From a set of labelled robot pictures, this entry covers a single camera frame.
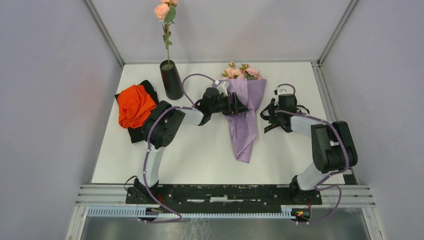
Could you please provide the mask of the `purple paper flower bouquet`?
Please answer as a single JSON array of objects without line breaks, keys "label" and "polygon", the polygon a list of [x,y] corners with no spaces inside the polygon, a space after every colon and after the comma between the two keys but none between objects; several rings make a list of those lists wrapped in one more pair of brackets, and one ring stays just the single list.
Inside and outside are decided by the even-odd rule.
[{"label": "purple paper flower bouquet", "polygon": [[247,111],[226,117],[229,123],[229,134],[233,153],[237,161],[249,163],[253,144],[258,137],[257,111],[262,103],[267,80],[256,68],[248,63],[239,66],[231,61],[222,72],[221,83],[224,83],[230,101],[234,102],[232,93],[247,107]]}]

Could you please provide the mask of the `black ribbon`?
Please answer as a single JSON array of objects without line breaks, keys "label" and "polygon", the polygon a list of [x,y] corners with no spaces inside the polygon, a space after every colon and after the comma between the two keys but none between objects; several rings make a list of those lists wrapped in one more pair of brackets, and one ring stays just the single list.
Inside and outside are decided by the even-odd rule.
[{"label": "black ribbon", "polygon": [[281,128],[286,133],[291,133],[293,131],[290,124],[292,115],[283,112],[276,113],[277,110],[301,115],[310,113],[308,108],[297,103],[297,98],[295,96],[280,96],[278,100],[272,98],[270,104],[260,112],[260,117],[269,123],[269,125],[264,128],[265,134],[276,128]]}]

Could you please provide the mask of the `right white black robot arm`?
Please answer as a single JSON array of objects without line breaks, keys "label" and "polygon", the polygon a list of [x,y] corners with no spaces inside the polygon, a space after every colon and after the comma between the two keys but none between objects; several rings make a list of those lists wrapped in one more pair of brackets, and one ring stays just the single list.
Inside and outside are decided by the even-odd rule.
[{"label": "right white black robot arm", "polygon": [[296,96],[284,93],[272,98],[260,112],[269,125],[267,133],[281,128],[286,133],[300,133],[311,140],[312,163],[290,184],[289,199],[302,204],[309,198],[309,191],[319,190],[330,177],[342,174],[358,163],[358,154],[349,125],[345,121],[327,121],[310,115],[310,111],[298,104]]}]

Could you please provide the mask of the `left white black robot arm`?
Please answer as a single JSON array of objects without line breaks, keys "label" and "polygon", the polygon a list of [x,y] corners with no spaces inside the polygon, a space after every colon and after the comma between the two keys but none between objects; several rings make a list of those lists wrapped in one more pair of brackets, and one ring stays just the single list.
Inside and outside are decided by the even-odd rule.
[{"label": "left white black robot arm", "polygon": [[159,183],[159,168],[165,149],[174,140],[181,125],[203,126],[213,114],[224,116],[244,114],[249,111],[236,92],[224,93],[208,87],[194,106],[173,106],[161,101],[142,126],[145,140],[145,157],[142,170],[134,180],[133,188],[145,204],[157,198],[155,187]]}]

